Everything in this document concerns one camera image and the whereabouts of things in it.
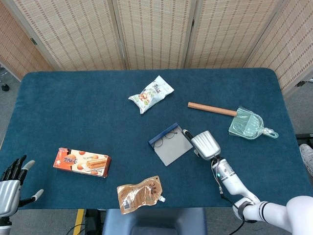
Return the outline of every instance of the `gray floor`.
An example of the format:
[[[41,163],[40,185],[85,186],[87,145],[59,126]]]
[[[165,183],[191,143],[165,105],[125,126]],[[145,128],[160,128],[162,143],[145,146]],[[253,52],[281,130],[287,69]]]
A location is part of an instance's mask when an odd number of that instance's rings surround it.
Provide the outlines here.
[[[10,91],[0,90],[0,142],[2,141],[19,88],[19,81],[11,75],[1,77]],[[286,100],[296,133],[313,133],[313,83],[307,83]],[[77,210],[21,210],[11,217],[11,235],[65,235],[74,226]],[[229,234],[240,225],[231,208],[209,208],[207,214],[208,234]],[[287,235],[284,230],[265,223],[245,224],[236,235]]]

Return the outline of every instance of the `robotic hand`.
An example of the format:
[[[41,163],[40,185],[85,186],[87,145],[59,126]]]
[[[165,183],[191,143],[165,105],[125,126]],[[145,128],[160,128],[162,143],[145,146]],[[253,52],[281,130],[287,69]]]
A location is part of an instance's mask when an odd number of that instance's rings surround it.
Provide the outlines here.
[[[20,159],[16,159],[0,178],[0,235],[10,234],[12,226],[10,216],[16,213],[18,207],[37,201],[44,192],[41,189],[32,197],[20,200],[21,189],[26,174],[35,163],[34,160],[31,160],[22,167],[25,159],[26,155]]]
[[[291,199],[286,206],[260,200],[250,192],[237,174],[220,156],[221,148],[209,131],[193,137],[187,130],[182,133],[195,147],[195,154],[205,160],[211,160],[211,168],[219,185],[221,198],[224,197],[220,181],[231,195],[243,198],[233,204],[235,215],[242,221],[254,223],[264,221],[291,232],[293,235],[313,234],[313,197],[299,196]]]

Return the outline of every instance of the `dustpan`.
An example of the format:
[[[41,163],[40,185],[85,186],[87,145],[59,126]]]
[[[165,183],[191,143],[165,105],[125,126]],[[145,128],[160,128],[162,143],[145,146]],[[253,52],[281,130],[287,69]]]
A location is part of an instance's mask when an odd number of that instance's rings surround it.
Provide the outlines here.
[[[272,129],[264,127],[264,122],[259,115],[243,107],[233,111],[192,102],[188,103],[188,107],[233,116],[234,119],[228,130],[230,135],[240,136],[248,140],[254,140],[262,134],[274,139],[278,137],[278,134]]]
[[[237,109],[237,115],[228,131],[230,135],[240,136],[248,140],[254,140],[262,134],[274,139],[278,137],[278,134],[272,129],[264,127],[264,122],[259,115],[243,107]]]

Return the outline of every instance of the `wooden stick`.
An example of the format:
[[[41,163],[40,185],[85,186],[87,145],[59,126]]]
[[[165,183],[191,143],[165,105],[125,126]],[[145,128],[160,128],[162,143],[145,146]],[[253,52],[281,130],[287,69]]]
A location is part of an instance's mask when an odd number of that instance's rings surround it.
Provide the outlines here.
[[[193,108],[193,109],[200,109],[208,112],[213,112],[217,114],[225,114],[229,116],[237,116],[237,111],[233,110],[228,110],[228,109],[221,109],[213,106],[208,106],[208,105],[203,105],[203,104],[197,104],[197,103],[192,103],[188,102],[188,108]]]

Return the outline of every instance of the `table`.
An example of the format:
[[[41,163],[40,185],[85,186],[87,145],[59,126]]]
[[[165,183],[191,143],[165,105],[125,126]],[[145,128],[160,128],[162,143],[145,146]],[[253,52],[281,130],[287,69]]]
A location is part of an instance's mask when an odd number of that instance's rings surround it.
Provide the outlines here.
[[[141,115],[128,97],[158,75],[175,91]],[[189,109],[188,101],[231,110],[242,105],[259,114],[279,138],[230,136],[232,117]],[[189,150],[165,167],[148,145],[174,122],[193,135],[209,130],[221,155],[260,200],[284,205],[292,197],[312,195],[277,77],[264,68],[29,73],[0,150],[1,170],[23,154],[36,161],[22,198],[40,188],[45,192],[26,209],[118,208],[117,186],[155,175],[166,198],[156,207],[231,206],[220,199],[210,162]],[[110,155],[108,177],[53,168],[59,147]]]

